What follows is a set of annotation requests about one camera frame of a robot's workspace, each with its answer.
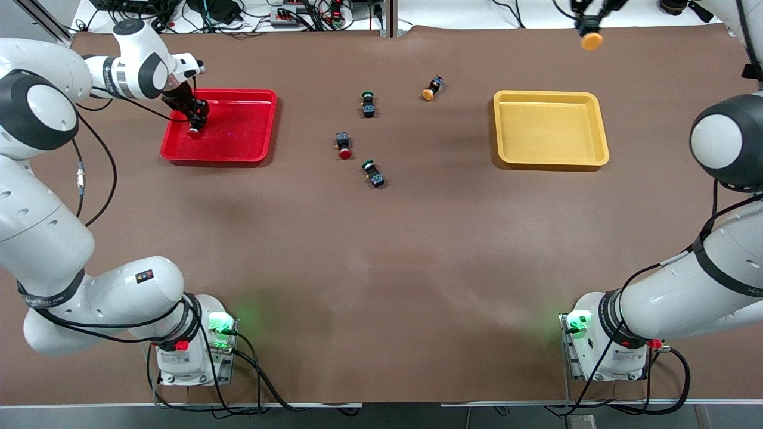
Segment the brown table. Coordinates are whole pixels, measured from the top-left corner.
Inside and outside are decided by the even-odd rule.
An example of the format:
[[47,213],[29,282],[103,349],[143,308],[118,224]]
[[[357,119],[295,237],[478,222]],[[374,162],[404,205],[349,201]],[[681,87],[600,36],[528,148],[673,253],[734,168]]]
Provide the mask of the brown table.
[[[693,240],[712,181],[689,153],[691,122],[755,90],[739,78],[745,54],[723,26],[605,37],[593,53],[569,30],[165,37],[171,52],[207,63],[201,86],[278,93],[271,155],[254,168],[173,166],[159,156],[164,120],[119,101],[85,113],[120,171],[116,198],[92,227],[87,269],[174,260],[188,291],[217,296],[242,319],[290,402],[559,400],[557,314]],[[94,34],[79,34],[74,48],[117,52]],[[424,102],[436,74],[446,89]],[[594,93],[611,161],[595,173],[507,168],[492,137],[491,98],[502,89]],[[360,117],[365,90],[376,94],[377,118]],[[355,159],[338,160],[339,131],[352,137]],[[89,218],[111,176],[84,128],[79,141]],[[367,158],[386,188],[365,181]],[[33,160],[70,207],[75,161],[68,147]],[[23,341],[26,308],[13,279],[3,272],[0,282],[0,403],[150,401],[137,346],[38,355]],[[757,329],[673,343],[692,365],[691,398],[763,395]],[[663,360],[653,398],[680,388],[676,365]],[[254,401],[250,380],[239,371],[227,400]],[[613,395],[639,398],[642,386],[591,390]],[[188,400],[214,396],[191,389]]]

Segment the white robotic arm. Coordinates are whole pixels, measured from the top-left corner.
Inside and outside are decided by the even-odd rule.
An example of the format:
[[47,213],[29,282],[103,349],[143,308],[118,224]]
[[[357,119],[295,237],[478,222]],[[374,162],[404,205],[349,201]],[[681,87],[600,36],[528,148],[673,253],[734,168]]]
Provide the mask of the white robotic arm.
[[210,345],[198,333],[209,332],[215,353],[230,352],[233,340],[210,329],[216,323],[211,318],[233,323],[222,304],[208,295],[184,294],[180,270],[161,256],[89,276],[84,266],[95,249],[92,234],[26,161],[71,141],[79,130],[73,103],[104,76],[117,83],[106,85],[114,92],[104,95],[155,98],[188,87],[185,81],[203,71],[190,54],[170,56],[142,25],[117,25],[134,31],[118,35],[123,55],[109,57],[115,64],[109,70],[57,45],[0,39],[0,265],[18,279],[29,307],[24,337],[36,351],[71,353],[129,328],[139,340],[158,345],[165,383],[211,384],[213,374],[230,368],[215,358],[213,371]]
[[[747,34],[742,42],[752,59],[760,59],[763,1],[741,3],[744,14],[731,0],[701,2],[740,37]],[[639,379],[650,340],[763,321],[763,92],[738,95],[702,112],[690,147],[719,183],[757,196],[729,211],[714,231],[709,222],[690,249],[663,262],[656,273],[626,288],[588,293],[561,317],[570,366],[579,378]]]

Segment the orange round tip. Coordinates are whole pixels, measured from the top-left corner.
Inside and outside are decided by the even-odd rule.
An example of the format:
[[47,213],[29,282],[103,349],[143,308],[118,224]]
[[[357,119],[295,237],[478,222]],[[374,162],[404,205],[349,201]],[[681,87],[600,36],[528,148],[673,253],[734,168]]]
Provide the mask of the orange round tip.
[[599,33],[588,33],[580,40],[580,46],[585,50],[596,50],[604,43],[604,36]]

